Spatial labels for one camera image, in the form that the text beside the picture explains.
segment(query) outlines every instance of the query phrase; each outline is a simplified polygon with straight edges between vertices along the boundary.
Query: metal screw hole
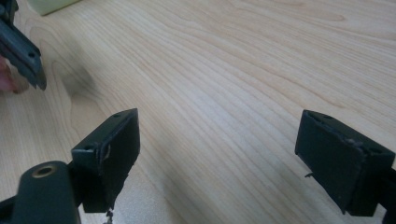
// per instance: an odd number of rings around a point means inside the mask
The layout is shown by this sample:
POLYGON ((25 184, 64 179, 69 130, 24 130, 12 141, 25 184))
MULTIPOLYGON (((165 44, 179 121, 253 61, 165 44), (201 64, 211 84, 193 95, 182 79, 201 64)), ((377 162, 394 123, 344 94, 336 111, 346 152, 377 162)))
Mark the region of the metal screw hole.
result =
POLYGON ((89 144, 87 146, 84 147, 85 150, 91 150, 95 148, 95 144, 89 144))
POLYGON ((54 165, 47 165, 36 169, 32 173, 32 177, 34 178, 43 178, 48 175, 52 175, 56 171, 56 166, 54 165))

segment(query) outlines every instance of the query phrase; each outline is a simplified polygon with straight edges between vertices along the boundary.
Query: black clamp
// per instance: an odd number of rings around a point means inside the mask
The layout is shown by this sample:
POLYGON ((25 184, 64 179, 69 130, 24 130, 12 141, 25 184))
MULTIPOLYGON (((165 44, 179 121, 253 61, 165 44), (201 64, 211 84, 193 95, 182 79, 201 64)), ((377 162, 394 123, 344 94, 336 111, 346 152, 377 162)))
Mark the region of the black clamp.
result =
POLYGON ((0 0, 0 55, 18 68, 20 74, 33 87, 46 89, 47 80, 41 64, 41 53, 21 31, 13 24, 16 0, 0 0))
POLYGON ((303 112, 295 153, 343 213, 372 217, 380 203, 384 224, 396 223, 395 153, 330 116, 303 112))
POLYGON ((78 210, 114 208, 140 151, 137 109, 117 113, 72 149, 73 160, 26 171, 18 194, 0 202, 0 224, 78 224, 78 210))

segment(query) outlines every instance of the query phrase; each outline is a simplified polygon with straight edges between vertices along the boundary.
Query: black plastic part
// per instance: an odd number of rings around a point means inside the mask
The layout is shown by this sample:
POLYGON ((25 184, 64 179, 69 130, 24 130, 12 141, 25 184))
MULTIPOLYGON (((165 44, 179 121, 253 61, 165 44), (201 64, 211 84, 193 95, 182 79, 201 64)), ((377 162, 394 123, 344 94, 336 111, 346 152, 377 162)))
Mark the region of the black plastic part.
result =
POLYGON ((396 171, 390 170, 382 179, 382 195, 379 203, 387 208, 383 224, 396 223, 396 171))
POLYGON ((137 109, 111 116, 72 149, 69 167, 85 212, 102 213, 114 208, 139 152, 137 109))
POLYGON ((11 223, 14 210, 15 196, 0 202, 0 224, 11 223))
POLYGON ((305 110, 295 153, 343 213, 371 217, 395 153, 337 119, 305 110))
POLYGON ((69 171, 64 162, 45 162, 22 175, 12 224, 27 223, 79 223, 69 171))
POLYGON ((41 90, 47 80, 40 60, 40 50, 14 25, 15 0, 0 0, 0 55, 8 58, 29 83, 41 90))

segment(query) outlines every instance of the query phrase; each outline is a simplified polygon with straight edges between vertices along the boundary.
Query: finger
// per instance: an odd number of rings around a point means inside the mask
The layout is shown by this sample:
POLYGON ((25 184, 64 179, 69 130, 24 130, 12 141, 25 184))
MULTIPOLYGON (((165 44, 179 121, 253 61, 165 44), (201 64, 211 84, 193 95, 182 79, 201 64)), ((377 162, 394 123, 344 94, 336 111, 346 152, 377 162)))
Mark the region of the finger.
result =
POLYGON ((6 59, 0 56, 0 91, 17 91, 6 59))

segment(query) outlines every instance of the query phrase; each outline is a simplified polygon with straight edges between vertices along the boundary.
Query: wooden table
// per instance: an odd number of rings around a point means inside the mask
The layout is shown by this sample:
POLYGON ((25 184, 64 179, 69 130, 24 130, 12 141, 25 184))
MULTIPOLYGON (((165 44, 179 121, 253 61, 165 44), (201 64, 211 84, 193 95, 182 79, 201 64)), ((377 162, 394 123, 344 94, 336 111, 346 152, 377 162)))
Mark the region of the wooden table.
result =
MULTIPOLYGON (((396 2, 84 0, 15 24, 45 91, 0 93, 0 199, 139 109, 116 223, 380 223, 342 215, 294 154, 304 108, 396 149, 396 2)), ((105 215, 84 215, 103 223, 105 215)))

